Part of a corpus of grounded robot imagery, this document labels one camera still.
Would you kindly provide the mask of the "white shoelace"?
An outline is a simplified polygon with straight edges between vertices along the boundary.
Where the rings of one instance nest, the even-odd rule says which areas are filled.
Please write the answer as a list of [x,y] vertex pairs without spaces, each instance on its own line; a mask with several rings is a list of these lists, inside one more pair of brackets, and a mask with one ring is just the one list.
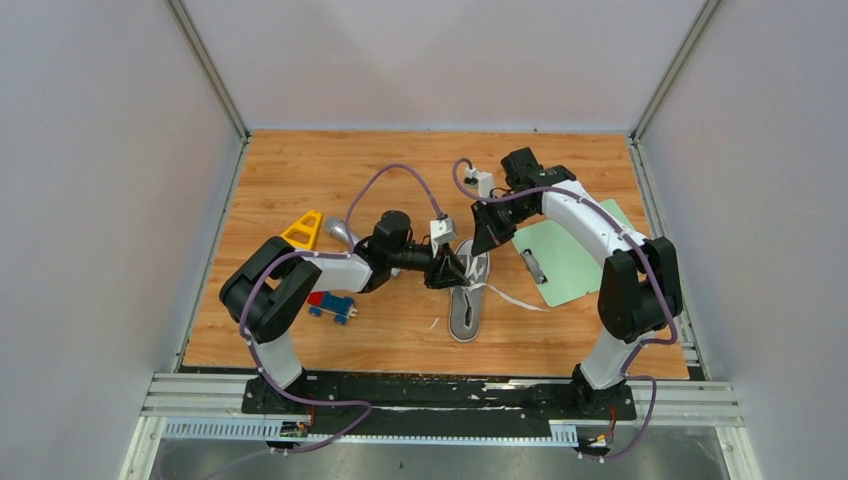
[[465,293],[474,292],[480,289],[489,289],[495,292],[500,298],[505,300],[506,302],[518,306],[522,309],[536,312],[548,312],[548,309],[542,308],[539,306],[531,305],[529,303],[518,300],[502,290],[498,289],[493,284],[486,282],[488,278],[488,263],[484,264],[484,261],[487,261],[487,258],[484,256],[472,256],[469,264],[466,266],[466,277],[470,281],[468,286],[463,286],[462,290]]

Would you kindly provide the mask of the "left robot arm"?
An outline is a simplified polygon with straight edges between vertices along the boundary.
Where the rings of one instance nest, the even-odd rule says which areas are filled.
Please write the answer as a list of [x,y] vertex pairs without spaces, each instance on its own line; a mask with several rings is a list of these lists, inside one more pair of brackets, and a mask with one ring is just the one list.
[[319,291],[370,293],[394,270],[422,273],[429,289],[466,286],[469,280],[447,244],[416,242],[409,216],[383,213],[371,235],[349,253],[298,249],[279,236],[266,240],[219,290],[258,372],[270,383],[268,400],[283,413],[298,411],[306,386],[290,329],[308,297]]

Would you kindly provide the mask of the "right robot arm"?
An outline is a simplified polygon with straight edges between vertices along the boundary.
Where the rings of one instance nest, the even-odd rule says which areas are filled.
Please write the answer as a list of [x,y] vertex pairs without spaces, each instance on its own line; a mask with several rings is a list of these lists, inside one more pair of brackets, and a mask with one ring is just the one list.
[[601,268],[597,311],[602,324],[589,355],[573,379],[571,403],[584,417],[596,417],[611,403],[630,365],[650,344],[678,340],[675,319],[683,309],[675,245],[649,238],[615,218],[562,165],[543,166],[532,149],[510,152],[501,161],[507,189],[494,195],[489,173],[468,159],[453,168],[461,191],[474,186],[475,230],[471,252],[487,253],[512,240],[519,224],[541,215],[568,232]]

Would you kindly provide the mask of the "grey canvas sneaker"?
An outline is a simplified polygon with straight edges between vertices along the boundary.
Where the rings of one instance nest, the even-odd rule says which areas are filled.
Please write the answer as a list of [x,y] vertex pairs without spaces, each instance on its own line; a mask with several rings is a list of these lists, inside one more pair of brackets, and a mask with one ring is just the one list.
[[458,342],[471,342],[480,331],[483,284],[488,281],[491,271],[490,254],[474,256],[472,246],[473,240],[466,239],[456,251],[470,284],[450,289],[449,332]]

